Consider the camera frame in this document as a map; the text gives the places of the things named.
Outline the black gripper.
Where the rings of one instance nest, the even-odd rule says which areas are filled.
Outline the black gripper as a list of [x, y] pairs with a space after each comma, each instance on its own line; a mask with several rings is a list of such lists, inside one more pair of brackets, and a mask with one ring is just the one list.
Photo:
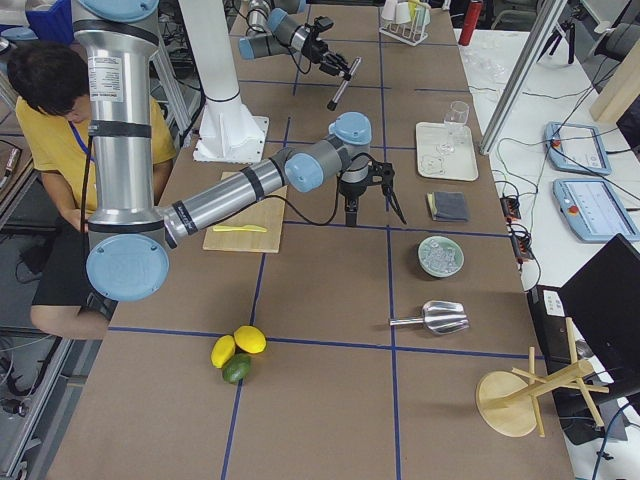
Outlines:
[[318, 16], [312, 24], [304, 25], [306, 39], [301, 53], [311, 64], [318, 65], [319, 70], [335, 77], [350, 79], [350, 64], [340, 53], [330, 50], [328, 44], [319, 35], [334, 26], [332, 19]]
[[357, 180], [346, 179], [345, 176], [348, 172], [345, 172], [338, 183], [339, 193], [344, 197], [345, 225], [347, 227], [357, 226], [359, 197], [366, 192], [367, 188], [375, 185], [381, 187], [392, 211], [403, 224], [406, 224], [407, 221], [393, 189], [395, 171], [392, 164], [371, 160], [358, 173], [361, 171], [364, 172], [362, 178]]

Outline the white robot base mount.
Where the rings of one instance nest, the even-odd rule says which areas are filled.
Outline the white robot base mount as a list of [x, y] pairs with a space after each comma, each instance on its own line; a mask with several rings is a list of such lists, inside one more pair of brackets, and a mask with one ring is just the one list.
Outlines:
[[194, 150], [197, 161], [252, 164], [262, 160], [269, 119], [244, 105], [223, 3], [179, 3], [206, 100]]

